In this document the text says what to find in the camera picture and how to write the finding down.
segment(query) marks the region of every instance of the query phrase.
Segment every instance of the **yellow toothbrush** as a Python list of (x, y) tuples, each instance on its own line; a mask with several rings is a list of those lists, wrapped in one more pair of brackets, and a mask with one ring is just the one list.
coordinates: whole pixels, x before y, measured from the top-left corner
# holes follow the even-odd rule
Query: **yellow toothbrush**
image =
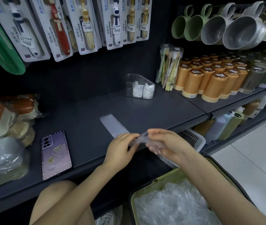
[[(129, 8), (129, 21), (128, 24), (135, 24), (135, 8), (134, 8), (134, 0), (130, 0), (130, 8)], [(132, 42), (134, 41), (134, 37), (135, 37), (135, 32), (128, 32), (128, 38), (129, 40)]]
[[(149, 0), (144, 0), (144, 8), (143, 8), (143, 18), (142, 23), (148, 24), (149, 22)], [(145, 39), (148, 35), (148, 31), (142, 30), (141, 37)]]
[(89, 50), (93, 50), (95, 48), (94, 35), (92, 32), (91, 23), (89, 20), (89, 14), (88, 14), (88, 11), (85, 5), (85, 0), (81, 0), (81, 11), (82, 11), (82, 18), (83, 18), (82, 27), (83, 27), (83, 32), (86, 38), (86, 42), (89, 47)]

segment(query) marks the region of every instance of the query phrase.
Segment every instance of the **purple smartphone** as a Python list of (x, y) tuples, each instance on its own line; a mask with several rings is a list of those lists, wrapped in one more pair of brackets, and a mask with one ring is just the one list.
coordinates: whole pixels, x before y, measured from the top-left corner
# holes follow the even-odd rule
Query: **purple smartphone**
[(43, 137), (41, 149), (43, 180), (71, 168), (71, 157), (69, 156), (64, 131)]

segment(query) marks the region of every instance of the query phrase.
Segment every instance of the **person's left hand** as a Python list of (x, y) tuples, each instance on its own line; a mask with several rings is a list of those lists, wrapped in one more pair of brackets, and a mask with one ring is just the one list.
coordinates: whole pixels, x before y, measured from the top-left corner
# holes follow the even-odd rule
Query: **person's left hand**
[(128, 151), (128, 145), (139, 136), (138, 133), (123, 133), (117, 136), (108, 146), (103, 165), (115, 173), (126, 167), (138, 148), (138, 145), (133, 145)]

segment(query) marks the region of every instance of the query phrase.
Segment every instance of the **black shelf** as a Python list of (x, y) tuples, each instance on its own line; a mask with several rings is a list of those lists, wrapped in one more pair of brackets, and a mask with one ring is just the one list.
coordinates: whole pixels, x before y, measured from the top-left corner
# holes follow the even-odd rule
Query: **black shelf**
[(237, 139), (248, 134), (254, 128), (257, 128), (259, 125), (262, 125), (265, 121), (266, 121), (266, 109), (263, 109), (260, 111), (260, 113), (255, 118), (248, 119), (245, 121), (243, 125), (238, 126), (227, 140), (212, 141), (210, 144), (205, 145), (200, 151), (200, 153), (206, 155), (215, 150), (218, 150), (218, 149), (220, 150), (223, 147), (233, 143)]
[[(100, 117), (113, 114), (129, 132), (143, 133), (148, 128), (182, 131), (197, 125), (208, 116), (174, 91), (156, 87), (151, 100), (126, 97), (122, 91), (61, 105), (37, 120), (31, 153), (30, 172), (23, 178), (0, 186), (0, 212), (33, 197), (51, 183), (74, 179), (92, 172), (105, 158), (113, 140)], [(73, 167), (47, 181), (42, 180), (40, 140), (64, 130)]]
[[(184, 97), (181, 91), (176, 90), (176, 92)], [(263, 95), (266, 95), (266, 89), (259, 87), (256, 88), (256, 90), (250, 95), (238, 92), (236, 95), (229, 96), (228, 99), (219, 99), (216, 103), (204, 101), (201, 98), (201, 95), (198, 95), (195, 98), (184, 98), (200, 108), (203, 112), (211, 115), (211, 117), (218, 117), (228, 111), (236, 109), (239, 106), (243, 106), (244, 104), (254, 101), (255, 99), (261, 98)]]

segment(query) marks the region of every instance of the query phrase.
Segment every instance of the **hand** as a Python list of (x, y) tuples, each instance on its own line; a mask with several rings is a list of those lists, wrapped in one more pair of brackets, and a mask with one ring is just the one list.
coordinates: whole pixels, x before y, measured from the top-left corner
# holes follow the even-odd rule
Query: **hand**
[(175, 132), (165, 129), (148, 129), (151, 140), (162, 141), (167, 148), (159, 148), (160, 154), (176, 164), (182, 162), (184, 154), (195, 152), (194, 148)]
[(123, 133), (118, 135), (108, 146), (103, 165), (117, 173), (131, 161), (138, 145), (133, 145), (128, 151), (129, 143), (139, 137), (138, 133)]

